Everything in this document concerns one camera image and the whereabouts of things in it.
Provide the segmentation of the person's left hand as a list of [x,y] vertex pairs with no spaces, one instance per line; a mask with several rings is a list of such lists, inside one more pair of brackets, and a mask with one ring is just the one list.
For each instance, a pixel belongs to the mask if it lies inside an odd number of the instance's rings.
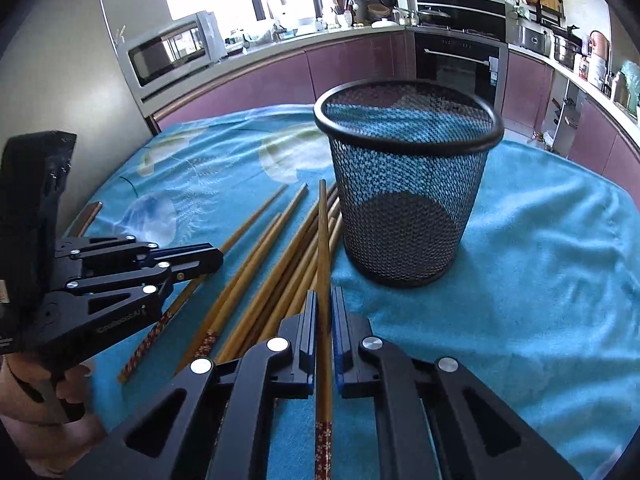
[[35,386],[50,372],[32,353],[1,358],[1,477],[62,479],[106,437],[96,414],[61,424],[36,398]]

